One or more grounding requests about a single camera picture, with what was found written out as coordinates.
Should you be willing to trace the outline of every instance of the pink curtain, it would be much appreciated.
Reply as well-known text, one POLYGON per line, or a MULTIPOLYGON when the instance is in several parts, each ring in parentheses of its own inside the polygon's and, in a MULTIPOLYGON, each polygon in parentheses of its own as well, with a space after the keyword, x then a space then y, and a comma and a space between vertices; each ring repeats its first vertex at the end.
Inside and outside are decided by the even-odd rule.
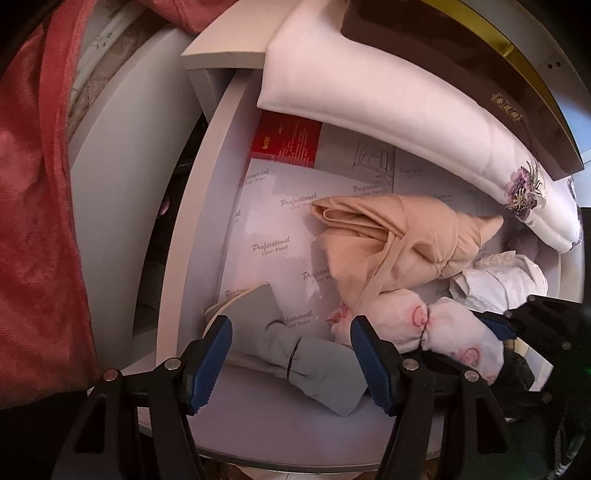
MULTIPOLYGON (((98 377, 74 234, 69 92, 96 0, 65 0, 0 79, 0 408, 98 377)), ((236 0, 142 0, 192 33, 236 0)))

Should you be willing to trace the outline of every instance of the white cloth with pink print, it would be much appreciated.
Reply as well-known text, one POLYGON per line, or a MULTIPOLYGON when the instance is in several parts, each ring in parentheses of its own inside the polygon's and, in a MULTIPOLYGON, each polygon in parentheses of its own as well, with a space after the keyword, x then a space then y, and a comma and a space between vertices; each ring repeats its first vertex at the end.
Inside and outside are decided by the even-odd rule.
POLYGON ((343 304, 329 319, 336 342, 351 348, 356 315, 365 315, 378 336, 399 352, 421 347, 451 356, 477 370, 489 385, 503 366, 503 342, 455 300, 441 298, 427 306, 415 292, 400 289, 381 293, 358 312, 343 304))

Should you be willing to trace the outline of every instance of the red label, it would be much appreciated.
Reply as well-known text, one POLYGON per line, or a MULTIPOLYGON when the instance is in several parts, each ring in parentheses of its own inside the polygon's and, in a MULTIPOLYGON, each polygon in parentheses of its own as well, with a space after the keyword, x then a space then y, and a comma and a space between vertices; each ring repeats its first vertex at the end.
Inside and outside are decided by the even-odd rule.
POLYGON ((322 122, 263 111, 250 157, 314 168, 322 122))

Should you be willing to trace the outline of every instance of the peach fabric bundle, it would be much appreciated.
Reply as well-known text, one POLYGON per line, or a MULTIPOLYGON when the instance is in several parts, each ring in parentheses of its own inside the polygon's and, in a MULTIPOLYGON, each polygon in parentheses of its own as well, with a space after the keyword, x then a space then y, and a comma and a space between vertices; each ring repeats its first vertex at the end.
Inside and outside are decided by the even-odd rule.
POLYGON ((327 197, 311 203, 328 228, 318 238, 343 302, 353 310, 380 292, 449 278, 501 228, 435 198, 396 194, 327 197))

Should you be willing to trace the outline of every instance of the blue gripper pad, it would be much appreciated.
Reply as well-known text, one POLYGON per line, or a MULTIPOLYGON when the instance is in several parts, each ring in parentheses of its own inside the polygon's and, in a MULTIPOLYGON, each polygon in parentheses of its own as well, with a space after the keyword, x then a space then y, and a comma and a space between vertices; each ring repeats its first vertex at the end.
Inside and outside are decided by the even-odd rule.
POLYGON ((218 315, 205 337, 195 341, 184 370, 190 414, 197 413, 209 401, 231 345, 232 324, 225 315, 218 315))
POLYGON ((356 316, 351 322, 351 345, 353 346, 353 351, 355 352, 365 381, 368 383, 369 392, 374 399, 374 403, 378 407, 382 407, 384 412, 391 416, 395 407, 391 395, 391 378, 374 347, 376 341, 381 342, 367 318, 356 316), (368 334, 374 337, 373 342, 368 334))

